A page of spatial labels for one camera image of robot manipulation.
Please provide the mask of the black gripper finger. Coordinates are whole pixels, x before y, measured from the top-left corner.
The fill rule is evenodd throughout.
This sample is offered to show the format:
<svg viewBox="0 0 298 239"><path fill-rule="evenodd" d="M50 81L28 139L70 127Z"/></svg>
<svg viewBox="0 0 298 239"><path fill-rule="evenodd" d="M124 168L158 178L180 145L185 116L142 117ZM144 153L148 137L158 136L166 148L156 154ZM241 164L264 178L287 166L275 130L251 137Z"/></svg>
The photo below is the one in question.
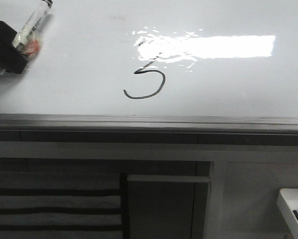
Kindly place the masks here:
<svg viewBox="0 0 298 239"><path fill-rule="evenodd" d="M25 57L12 45L17 32L0 20L0 68L21 74L27 65Z"/></svg>

